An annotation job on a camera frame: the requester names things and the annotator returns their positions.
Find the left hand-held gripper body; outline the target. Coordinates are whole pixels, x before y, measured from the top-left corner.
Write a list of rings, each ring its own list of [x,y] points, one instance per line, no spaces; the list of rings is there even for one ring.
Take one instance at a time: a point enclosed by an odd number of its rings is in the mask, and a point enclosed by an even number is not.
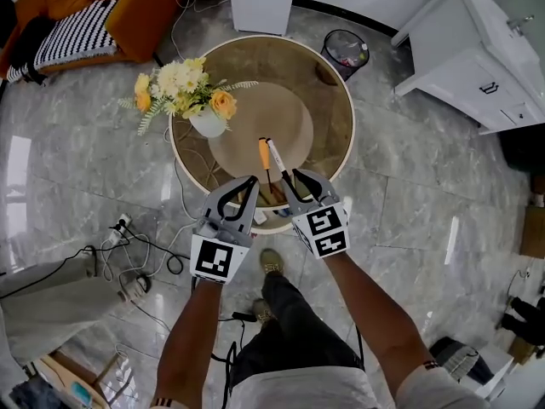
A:
[[[251,229],[250,233],[240,233],[203,213],[193,229],[190,273],[196,278],[229,284],[252,244]]]

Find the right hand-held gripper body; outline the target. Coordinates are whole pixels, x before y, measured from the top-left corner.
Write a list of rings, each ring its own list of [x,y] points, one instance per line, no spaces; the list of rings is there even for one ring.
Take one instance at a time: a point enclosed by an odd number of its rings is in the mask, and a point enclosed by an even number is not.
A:
[[[317,259],[349,249],[348,218],[341,202],[294,216],[292,224],[299,239]]]

